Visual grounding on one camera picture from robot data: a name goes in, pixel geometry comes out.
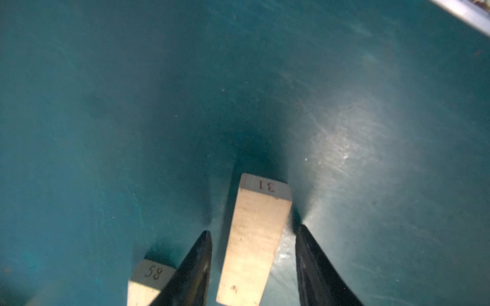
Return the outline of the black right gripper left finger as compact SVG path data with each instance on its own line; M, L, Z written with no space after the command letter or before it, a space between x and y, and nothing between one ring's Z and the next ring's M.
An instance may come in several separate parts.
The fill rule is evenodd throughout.
M205 230L150 306L205 306L209 289L213 242Z

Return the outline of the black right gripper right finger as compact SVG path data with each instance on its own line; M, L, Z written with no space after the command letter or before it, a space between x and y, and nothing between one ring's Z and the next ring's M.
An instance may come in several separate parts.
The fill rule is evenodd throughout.
M303 224L297 230L295 250L301 306L362 306Z

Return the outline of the wood block numbered 31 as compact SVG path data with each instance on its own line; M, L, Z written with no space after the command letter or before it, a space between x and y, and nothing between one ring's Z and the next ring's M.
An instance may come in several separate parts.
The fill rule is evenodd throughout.
M219 304L260 304L291 208L288 184L242 174L219 280Z

